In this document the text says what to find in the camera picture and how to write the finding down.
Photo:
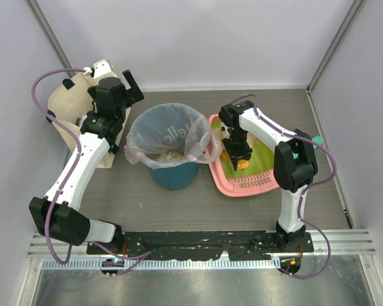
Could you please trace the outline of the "orange litter scoop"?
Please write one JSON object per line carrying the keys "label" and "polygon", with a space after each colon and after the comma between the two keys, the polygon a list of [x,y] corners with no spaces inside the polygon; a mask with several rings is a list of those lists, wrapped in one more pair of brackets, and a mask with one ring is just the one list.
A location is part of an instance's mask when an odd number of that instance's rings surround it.
{"label": "orange litter scoop", "polygon": [[244,169],[247,169],[249,167],[249,161],[248,160],[232,159],[226,151],[223,151],[220,154],[220,159],[222,159],[226,162],[229,162],[232,165],[234,171],[244,170]]}

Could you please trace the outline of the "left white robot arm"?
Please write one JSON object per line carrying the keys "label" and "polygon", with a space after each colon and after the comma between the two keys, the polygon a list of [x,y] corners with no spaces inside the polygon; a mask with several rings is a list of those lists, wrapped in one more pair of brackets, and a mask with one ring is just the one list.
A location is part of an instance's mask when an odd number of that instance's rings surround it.
{"label": "left white robot arm", "polygon": [[116,140],[123,130],[126,110],[143,100],[144,95],[130,70],[123,71],[129,88],[119,77],[108,76],[98,68],[89,70],[89,74],[98,80],[87,90],[93,108],[80,126],[80,135],[61,123],[53,112],[43,112],[51,123],[73,138],[76,147],[56,183],[44,197],[31,200],[29,211],[37,230],[47,241],[56,239],[70,245],[91,242],[118,250],[124,243],[121,226],[89,219],[79,209],[98,163],[105,154],[115,154],[119,149]]}

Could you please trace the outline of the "translucent plastic bin liner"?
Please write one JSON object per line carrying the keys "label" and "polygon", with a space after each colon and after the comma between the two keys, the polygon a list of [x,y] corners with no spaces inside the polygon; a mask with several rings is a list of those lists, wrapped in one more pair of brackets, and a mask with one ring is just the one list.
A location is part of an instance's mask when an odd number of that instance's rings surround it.
{"label": "translucent plastic bin liner", "polygon": [[[156,161],[170,149],[181,151],[180,161]],[[124,154],[131,164],[148,168],[172,168],[185,163],[211,164],[222,153],[223,145],[208,119],[181,103],[165,103],[140,114],[126,136]]]}

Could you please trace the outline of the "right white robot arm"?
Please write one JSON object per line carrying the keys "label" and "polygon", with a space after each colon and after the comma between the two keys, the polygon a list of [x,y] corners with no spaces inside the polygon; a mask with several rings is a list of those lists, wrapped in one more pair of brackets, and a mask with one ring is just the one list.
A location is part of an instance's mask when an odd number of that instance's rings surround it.
{"label": "right white robot arm", "polygon": [[218,117],[227,131],[223,145],[235,171],[248,164],[252,156],[248,133],[273,152],[273,176],[282,189],[276,244],[281,249],[295,247],[306,231],[302,213],[307,188],[318,172],[312,139],[299,129],[293,132],[283,129],[249,100],[221,107]]}

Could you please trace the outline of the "pink litter box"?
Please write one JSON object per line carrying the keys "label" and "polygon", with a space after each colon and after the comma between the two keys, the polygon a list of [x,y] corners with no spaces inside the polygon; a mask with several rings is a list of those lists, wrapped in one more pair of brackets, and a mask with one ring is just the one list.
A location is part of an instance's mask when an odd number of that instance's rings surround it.
{"label": "pink litter box", "polygon": [[251,158],[238,162],[236,170],[226,151],[209,165],[214,183],[226,196],[255,196],[278,188],[273,175],[274,154],[271,149],[251,133],[247,134],[247,142],[252,149]]}

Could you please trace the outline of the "teal trash bin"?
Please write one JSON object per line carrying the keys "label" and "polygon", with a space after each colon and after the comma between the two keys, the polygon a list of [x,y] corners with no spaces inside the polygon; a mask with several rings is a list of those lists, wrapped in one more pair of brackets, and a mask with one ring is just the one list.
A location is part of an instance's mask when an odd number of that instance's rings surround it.
{"label": "teal trash bin", "polygon": [[126,136],[124,154],[131,164],[143,164],[154,181],[168,190],[193,182],[213,132],[208,119],[190,106],[165,103],[140,114]]}

